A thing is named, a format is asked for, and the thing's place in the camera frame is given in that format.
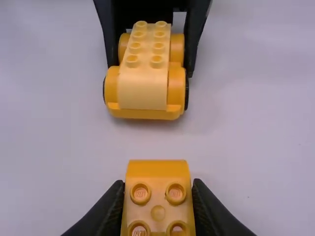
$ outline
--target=black plastic arm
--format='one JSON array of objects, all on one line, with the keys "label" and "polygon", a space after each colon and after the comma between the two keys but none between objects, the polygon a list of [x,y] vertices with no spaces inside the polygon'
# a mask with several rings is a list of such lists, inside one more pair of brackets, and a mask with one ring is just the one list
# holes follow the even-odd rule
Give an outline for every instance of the black plastic arm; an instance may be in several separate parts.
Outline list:
[{"label": "black plastic arm", "polygon": [[192,200],[197,236],[255,236],[200,179],[193,181]]},{"label": "black plastic arm", "polygon": [[191,78],[195,70],[198,44],[206,24],[212,0],[190,0],[184,26],[185,57],[184,67],[187,77]]},{"label": "black plastic arm", "polygon": [[116,181],[91,210],[62,236],[120,236],[125,184]]}]

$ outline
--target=white background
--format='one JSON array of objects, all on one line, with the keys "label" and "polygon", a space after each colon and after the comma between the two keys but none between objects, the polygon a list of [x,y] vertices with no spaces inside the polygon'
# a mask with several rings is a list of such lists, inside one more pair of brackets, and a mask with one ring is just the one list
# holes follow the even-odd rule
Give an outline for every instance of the white background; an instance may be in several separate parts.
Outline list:
[{"label": "white background", "polygon": [[0,235],[58,236],[129,159],[165,158],[258,236],[313,236],[314,6],[214,0],[186,114],[138,122],[104,106],[92,0],[0,0]]}]

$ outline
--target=yellow plastic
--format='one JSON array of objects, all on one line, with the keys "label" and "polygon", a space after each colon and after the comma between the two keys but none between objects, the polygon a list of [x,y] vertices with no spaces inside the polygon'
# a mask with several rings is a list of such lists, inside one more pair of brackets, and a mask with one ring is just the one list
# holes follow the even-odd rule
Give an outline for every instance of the yellow plastic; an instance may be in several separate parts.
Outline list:
[{"label": "yellow plastic", "polygon": [[196,236],[184,160],[129,162],[121,236]]},{"label": "yellow plastic", "polygon": [[118,118],[177,119],[184,112],[184,35],[164,21],[137,22],[119,41],[120,66],[108,69],[104,98]]}]

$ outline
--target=yellow duplo brick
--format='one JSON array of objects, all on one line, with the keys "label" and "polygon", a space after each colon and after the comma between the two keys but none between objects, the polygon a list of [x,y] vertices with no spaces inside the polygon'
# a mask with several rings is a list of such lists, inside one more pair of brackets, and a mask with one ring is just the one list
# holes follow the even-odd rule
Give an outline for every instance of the yellow duplo brick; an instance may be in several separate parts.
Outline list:
[{"label": "yellow duplo brick", "polygon": [[195,235],[187,162],[130,161],[121,236]]},{"label": "yellow duplo brick", "polygon": [[133,26],[118,74],[118,106],[167,110],[171,25],[164,21]]}]

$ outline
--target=lego logo on stud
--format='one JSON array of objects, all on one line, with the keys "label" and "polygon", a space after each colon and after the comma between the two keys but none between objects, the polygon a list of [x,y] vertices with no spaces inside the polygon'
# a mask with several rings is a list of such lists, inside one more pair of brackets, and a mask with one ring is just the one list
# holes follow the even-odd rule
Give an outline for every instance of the lego logo on stud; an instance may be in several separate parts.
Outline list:
[{"label": "lego logo on stud", "polygon": [[145,183],[137,183],[130,190],[130,198],[137,205],[145,205],[151,198],[151,190]]},{"label": "lego logo on stud", "polygon": [[177,206],[185,201],[186,190],[181,184],[172,183],[166,188],[165,196],[169,203]]},{"label": "lego logo on stud", "polygon": [[129,55],[126,58],[126,64],[130,68],[136,68],[139,65],[139,59],[137,55]]},{"label": "lego logo on stud", "polygon": [[140,52],[141,50],[141,43],[139,42],[133,42],[131,43],[129,50],[131,53],[137,54]]},{"label": "lego logo on stud", "polygon": [[151,58],[150,64],[153,68],[159,69],[163,66],[163,58],[159,55],[155,55]]},{"label": "lego logo on stud", "polygon": [[165,45],[163,43],[155,43],[153,45],[153,52],[156,54],[162,54],[165,51]]},{"label": "lego logo on stud", "polygon": [[150,236],[150,227],[142,220],[132,222],[128,227],[128,236]]},{"label": "lego logo on stud", "polygon": [[145,38],[146,33],[143,31],[135,31],[132,35],[133,39],[135,40],[143,40]]},{"label": "lego logo on stud", "polygon": [[158,22],[156,22],[156,28],[163,29],[166,26],[167,26],[167,22],[165,22],[165,21],[158,21]]},{"label": "lego logo on stud", "polygon": [[157,31],[154,33],[154,39],[155,40],[163,40],[165,38],[166,34],[163,31]]},{"label": "lego logo on stud", "polygon": [[145,21],[138,21],[136,24],[135,24],[135,28],[137,30],[145,30],[147,28],[147,25],[148,23],[145,22]]}]

